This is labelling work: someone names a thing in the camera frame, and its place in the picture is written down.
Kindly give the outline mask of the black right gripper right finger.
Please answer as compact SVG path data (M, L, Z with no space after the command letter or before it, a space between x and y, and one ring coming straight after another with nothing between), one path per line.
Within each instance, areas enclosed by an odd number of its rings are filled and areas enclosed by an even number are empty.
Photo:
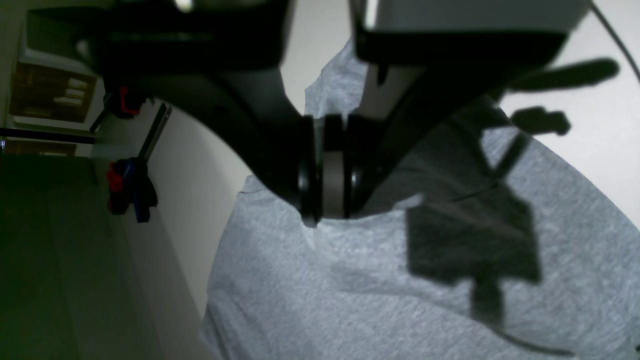
M437 123L544 68L587 0L350 0L355 55L368 64L345 130L345 216Z

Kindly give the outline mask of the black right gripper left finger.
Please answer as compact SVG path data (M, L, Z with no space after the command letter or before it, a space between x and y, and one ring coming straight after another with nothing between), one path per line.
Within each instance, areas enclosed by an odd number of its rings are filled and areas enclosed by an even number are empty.
M178 107L229 146L307 226L314 193L314 123L288 98L281 73L288 0L117 0L107 8L33 13L66 25L78 59L113 80Z

